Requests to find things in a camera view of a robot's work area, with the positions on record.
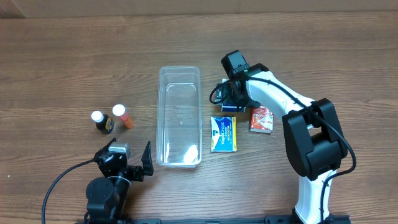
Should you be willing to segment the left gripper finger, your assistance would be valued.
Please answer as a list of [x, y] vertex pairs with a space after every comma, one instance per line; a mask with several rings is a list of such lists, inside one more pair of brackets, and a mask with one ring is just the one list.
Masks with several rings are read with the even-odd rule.
[[144, 153], [141, 157], [143, 174], [145, 176], [153, 176], [154, 167], [152, 163], [151, 142], [148, 141]]
[[102, 153], [108, 152], [109, 151], [109, 147], [112, 145], [113, 142], [116, 142], [116, 138], [112, 138], [112, 140], [110, 140], [110, 142], [107, 143], [107, 145], [105, 145], [100, 151]]

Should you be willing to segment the white blue plaster box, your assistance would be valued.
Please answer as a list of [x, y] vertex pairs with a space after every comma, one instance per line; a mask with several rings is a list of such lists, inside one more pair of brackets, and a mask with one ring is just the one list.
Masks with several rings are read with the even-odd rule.
[[[220, 87], [215, 91], [216, 96], [215, 99], [216, 101], [221, 101], [224, 98], [224, 88]], [[232, 112], [232, 113], [244, 113], [246, 108], [238, 108], [238, 106], [232, 101], [231, 98], [226, 98], [224, 101], [219, 102], [217, 104], [218, 106], [221, 107], [222, 112]]]

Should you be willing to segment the red white medicine box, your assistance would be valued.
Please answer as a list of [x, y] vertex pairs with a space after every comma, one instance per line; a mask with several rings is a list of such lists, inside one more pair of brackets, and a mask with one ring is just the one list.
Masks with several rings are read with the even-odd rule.
[[252, 109], [250, 131], [270, 134], [273, 131], [273, 124], [274, 115], [268, 108], [261, 105]]

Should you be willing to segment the blue yellow lozenge box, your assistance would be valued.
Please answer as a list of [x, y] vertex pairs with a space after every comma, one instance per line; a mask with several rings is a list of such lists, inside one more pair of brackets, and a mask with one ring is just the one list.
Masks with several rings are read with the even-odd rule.
[[211, 117], [211, 152], [236, 152], [236, 118]]

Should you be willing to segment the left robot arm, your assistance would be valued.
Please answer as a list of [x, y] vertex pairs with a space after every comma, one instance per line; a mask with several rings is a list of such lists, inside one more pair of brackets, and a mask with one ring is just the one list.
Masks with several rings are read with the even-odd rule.
[[133, 182], [142, 182], [154, 173], [151, 143], [141, 157], [140, 166], [128, 164], [130, 146], [112, 139], [94, 155], [103, 176], [92, 180], [86, 187], [87, 213], [85, 223], [133, 223], [123, 214], [129, 188]]

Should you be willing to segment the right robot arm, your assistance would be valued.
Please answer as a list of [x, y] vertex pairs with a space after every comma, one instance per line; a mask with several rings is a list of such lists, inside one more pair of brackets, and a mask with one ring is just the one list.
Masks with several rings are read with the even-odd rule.
[[353, 150], [343, 136], [333, 103], [302, 96], [278, 81], [263, 64], [250, 65], [235, 50], [221, 59], [228, 79], [210, 94], [210, 102], [232, 101], [236, 111], [264, 105], [282, 121], [286, 155], [299, 176], [298, 200], [290, 215], [267, 215], [264, 223], [350, 223], [349, 215], [328, 209], [331, 183]]

